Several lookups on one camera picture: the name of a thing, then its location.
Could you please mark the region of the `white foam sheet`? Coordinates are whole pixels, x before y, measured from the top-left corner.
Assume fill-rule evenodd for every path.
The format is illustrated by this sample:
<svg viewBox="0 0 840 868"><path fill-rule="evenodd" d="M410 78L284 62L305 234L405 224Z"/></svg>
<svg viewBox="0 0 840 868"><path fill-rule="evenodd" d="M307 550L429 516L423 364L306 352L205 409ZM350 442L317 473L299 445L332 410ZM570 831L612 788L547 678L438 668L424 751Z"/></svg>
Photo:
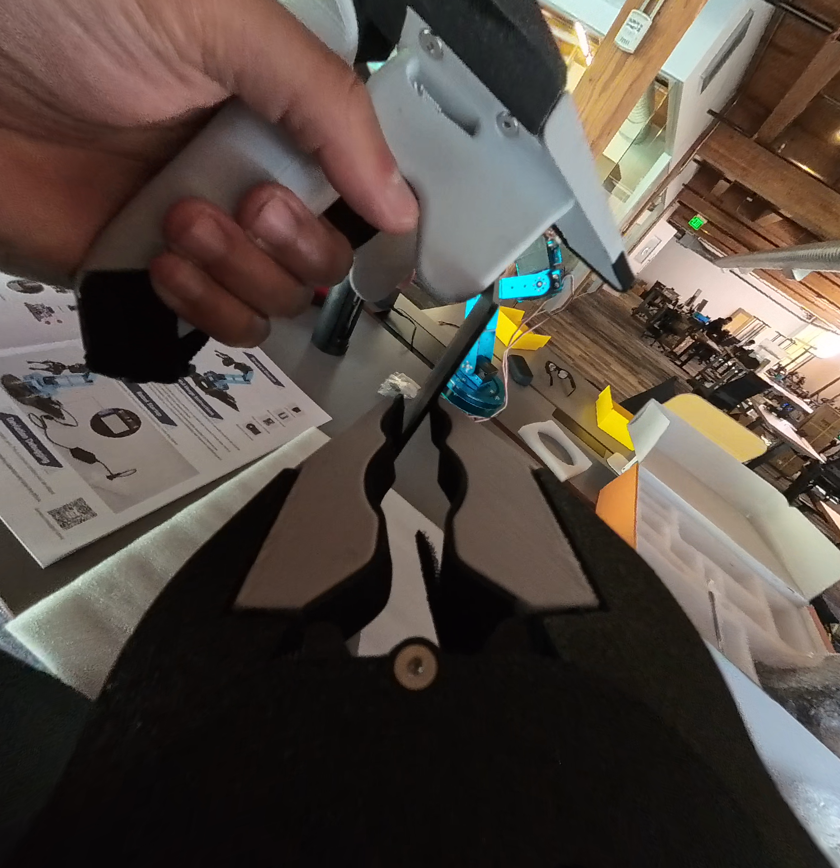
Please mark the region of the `white foam sheet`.
<svg viewBox="0 0 840 868"><path fill-rule="evenodd" d="M165 523L48 595L2 628L10 647L67 686L94 699L122 647L168 580L265 484L328 441L310 429L219 484ZM436 640L423 590L416 535L438 555L443 532L390 492L382 501L392 551L389 602L347 646L354 656L384 656L409 638Z"/></svg>

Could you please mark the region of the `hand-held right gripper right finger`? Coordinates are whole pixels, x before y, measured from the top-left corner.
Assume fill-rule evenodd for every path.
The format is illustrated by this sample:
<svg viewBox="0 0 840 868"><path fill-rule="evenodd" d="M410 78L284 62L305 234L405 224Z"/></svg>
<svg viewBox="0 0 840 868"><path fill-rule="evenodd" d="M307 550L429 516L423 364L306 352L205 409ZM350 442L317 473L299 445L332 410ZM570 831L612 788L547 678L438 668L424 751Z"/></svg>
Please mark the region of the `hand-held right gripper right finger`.
<svg viewBox="0 0 840 868"><path fill-rule="evenodd" d="M598 609L599 599L534 476L540 465L452 405L430 410L429 432L458 562L529 612Z"/></svg>

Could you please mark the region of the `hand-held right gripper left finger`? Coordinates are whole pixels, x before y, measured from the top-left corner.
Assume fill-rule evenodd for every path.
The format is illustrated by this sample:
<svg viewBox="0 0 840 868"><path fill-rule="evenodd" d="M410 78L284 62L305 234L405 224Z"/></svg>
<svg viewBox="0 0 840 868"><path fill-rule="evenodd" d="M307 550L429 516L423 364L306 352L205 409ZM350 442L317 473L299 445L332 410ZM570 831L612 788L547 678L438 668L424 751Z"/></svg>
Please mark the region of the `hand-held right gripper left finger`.
<svg viewBox="0 0 840 868"><path fill-rule="evenodd" d="M369 566L380 543L389 555L381 504L396 440L397 399L385 399L303 462L238 609L300 613Z"/></svg>

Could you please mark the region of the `white foam insert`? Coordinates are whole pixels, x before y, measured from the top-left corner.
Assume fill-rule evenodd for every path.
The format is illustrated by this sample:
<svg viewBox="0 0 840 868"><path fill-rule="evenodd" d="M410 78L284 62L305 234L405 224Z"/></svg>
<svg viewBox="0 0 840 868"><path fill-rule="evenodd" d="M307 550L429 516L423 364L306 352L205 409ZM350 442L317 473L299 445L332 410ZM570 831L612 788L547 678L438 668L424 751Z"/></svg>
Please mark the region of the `white foam insert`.
<svg viewBox="0 0 840 868"><path fill-rule="evenodd" d="M565 429L552 419L524 425L518 434L560 482L566 482L592 468L590 458L565 433Z"/></svg>

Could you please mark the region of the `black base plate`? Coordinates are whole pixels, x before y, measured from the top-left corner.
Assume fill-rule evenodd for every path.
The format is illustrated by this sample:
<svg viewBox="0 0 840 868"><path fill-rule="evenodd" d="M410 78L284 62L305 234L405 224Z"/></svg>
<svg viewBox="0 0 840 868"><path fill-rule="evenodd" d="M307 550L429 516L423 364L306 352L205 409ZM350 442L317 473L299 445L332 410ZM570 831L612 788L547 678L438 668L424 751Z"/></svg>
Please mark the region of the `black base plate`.
<svg viewBox="0 0 840 868"><path fill-rule="evenodd" d="M429 411L437 404L448 382L458 372L461 363L465 361L497 313L495 292L496 289L489 286L477 296L475 304L465 315L453 339L444 348L442 356L433 365L417 395L408 401L403 413L400 448L404 448L412 439Z"/></svg>

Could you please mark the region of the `yellow folded card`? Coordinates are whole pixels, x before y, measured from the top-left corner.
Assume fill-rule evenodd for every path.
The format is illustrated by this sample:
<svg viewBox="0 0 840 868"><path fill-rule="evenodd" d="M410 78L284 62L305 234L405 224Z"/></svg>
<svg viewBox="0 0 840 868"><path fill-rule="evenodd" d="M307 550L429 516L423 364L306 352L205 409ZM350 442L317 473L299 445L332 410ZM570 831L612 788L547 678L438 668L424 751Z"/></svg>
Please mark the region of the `yellow folded card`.
<svg viewBox="0 0 840 868"><path fill-rule="evenodd" d="M597 427L625 450L634 451L629 425L634 417L613 399L612 387L607 385L595 400Z"/></svg>

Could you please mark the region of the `person's left hand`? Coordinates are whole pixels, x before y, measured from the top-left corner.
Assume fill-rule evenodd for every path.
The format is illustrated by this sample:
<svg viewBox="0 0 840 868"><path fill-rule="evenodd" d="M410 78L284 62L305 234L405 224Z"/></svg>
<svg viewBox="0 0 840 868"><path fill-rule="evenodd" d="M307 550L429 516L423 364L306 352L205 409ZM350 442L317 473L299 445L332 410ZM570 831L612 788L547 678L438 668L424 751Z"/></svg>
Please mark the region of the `person's left hand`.
<svg viewBox="0 0 840 868"><path fill-rule="evenodd" d="M383 233L419 209L364 85L278 2L0 1L0 271L67 284L114 215L234 96L283 125ZM165 217L154 291L253 347L347 276L351 247L287 189Z"/></svg>

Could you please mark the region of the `instruction booklet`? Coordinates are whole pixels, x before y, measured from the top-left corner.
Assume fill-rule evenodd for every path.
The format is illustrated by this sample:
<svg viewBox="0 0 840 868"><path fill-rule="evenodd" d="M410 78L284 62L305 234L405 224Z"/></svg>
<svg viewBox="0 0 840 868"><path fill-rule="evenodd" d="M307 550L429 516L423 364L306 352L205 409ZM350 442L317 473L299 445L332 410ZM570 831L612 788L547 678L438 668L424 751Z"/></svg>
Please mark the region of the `instruction booklet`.
<svg viewBox="0 0 840 868"><path fill-rule="evenodd" d="M85 361L68 290L0 272L0 520L46 567L330 421L261 348L175 385Z"/></svg>

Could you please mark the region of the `orange and white cardboard box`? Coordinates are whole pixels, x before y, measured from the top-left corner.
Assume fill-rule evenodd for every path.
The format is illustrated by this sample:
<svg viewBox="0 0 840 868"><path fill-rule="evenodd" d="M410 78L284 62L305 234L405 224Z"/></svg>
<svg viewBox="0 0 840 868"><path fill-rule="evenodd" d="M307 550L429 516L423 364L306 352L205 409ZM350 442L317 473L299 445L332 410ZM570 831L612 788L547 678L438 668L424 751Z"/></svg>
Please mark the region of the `orange and white cardboard box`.
<svg viewBox="0 0 840 868"><path fill-rule="evenodd" d="M759 666L818 675L831 659L812 600L840 551L772 484L668 406L628 425L635 457L596 512L652 567L708 645L765 770L840 866L840 756L773 699Z"/></svg>

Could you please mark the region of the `yellow plastic bin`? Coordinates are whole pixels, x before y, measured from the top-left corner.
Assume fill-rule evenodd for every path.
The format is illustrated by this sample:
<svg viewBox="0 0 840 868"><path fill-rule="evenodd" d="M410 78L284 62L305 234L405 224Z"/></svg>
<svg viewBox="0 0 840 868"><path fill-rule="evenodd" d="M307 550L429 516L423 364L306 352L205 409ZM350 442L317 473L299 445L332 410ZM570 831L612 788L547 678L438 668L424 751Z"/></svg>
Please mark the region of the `yellow plastic bin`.
<svg viewBox="0 0 840 868"><path fill-rule="evenodd" d="M546 322L540 308L528 312L516 307L499 307L496 321L496 339L512 352L535 352L551 340L540 330Z"/></svg>

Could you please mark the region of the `person's black clothing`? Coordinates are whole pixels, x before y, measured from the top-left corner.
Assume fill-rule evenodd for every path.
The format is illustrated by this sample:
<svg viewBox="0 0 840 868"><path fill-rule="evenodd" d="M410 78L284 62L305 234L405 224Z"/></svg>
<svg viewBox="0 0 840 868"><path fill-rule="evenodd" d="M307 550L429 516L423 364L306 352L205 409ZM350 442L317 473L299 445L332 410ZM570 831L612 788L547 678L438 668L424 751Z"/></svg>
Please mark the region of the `person's black clothing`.
<svg viewBox="0 0 840 868"><path fill-rule="evenodd" d="M0 866L50 799L91 701L0 649Z"/></svg>

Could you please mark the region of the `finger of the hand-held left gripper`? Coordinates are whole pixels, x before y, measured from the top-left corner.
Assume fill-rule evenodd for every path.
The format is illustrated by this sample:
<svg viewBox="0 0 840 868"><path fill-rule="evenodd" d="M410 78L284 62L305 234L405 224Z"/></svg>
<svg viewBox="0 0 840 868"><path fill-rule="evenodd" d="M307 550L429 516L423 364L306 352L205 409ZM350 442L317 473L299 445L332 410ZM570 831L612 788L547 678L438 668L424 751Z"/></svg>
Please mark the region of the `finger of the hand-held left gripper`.
<svg viewBox="0 0 840 868"><path fill-rule="evenodd" d="M570 204L555 221L568 249L613 290L633 283L609 195L599 180L573 96L562 92L543 128L543 143L556 164Z"/></svg>

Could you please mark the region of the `silver ceiling pipe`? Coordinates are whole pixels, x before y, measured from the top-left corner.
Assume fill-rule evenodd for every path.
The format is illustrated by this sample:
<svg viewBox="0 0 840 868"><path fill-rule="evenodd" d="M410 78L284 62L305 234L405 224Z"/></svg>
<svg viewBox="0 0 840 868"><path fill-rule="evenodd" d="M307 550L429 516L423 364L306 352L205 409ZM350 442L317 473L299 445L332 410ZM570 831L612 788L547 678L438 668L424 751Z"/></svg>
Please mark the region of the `silver ceiling pipe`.
<svg viewBox="0 0 840 868"><path fill-rule="evenodd" d="M778 247L771 251L720 257L715 265L726 271L778 271L802 280L812 273L840 274L840 240Z"/></svg>

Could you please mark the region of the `white wall thermostat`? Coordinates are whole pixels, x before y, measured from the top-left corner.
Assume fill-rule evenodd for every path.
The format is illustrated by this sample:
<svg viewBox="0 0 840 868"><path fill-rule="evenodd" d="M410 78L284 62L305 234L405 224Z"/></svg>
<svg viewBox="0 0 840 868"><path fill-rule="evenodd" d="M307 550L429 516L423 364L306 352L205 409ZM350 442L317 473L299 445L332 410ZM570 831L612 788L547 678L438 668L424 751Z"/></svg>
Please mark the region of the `white wall thermostat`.
<svg viewBox="0 0 840 868"><path fill-rule="evenodd" d="M632 9L613 38L613 44L624 53L630 55L635 53L651 27L652 21L653 16L643 7Z"/></svg>

